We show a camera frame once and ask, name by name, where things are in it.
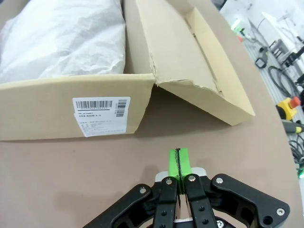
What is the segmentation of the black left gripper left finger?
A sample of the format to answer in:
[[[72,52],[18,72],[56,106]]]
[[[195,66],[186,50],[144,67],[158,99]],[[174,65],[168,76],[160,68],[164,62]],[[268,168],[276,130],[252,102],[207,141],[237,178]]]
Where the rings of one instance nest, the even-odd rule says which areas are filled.
[[[180,148],[169,153],[169,171],[152,187],[138,184],[89,222],[91,228],[139,228],[153,219],[153,228],[174,227],[180,185]]]

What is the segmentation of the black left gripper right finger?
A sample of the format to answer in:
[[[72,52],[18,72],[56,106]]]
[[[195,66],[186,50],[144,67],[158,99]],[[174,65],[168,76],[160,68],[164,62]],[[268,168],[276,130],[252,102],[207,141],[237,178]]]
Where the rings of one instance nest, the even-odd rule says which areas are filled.
[[[215,210],[228,214],[248,228],[278,228],[290,214],[287,203],[226,174],[209,179],[203,168],[190,166],[186,148],[178,149],[178,181],[196,226],[204,221],[216,224]]]

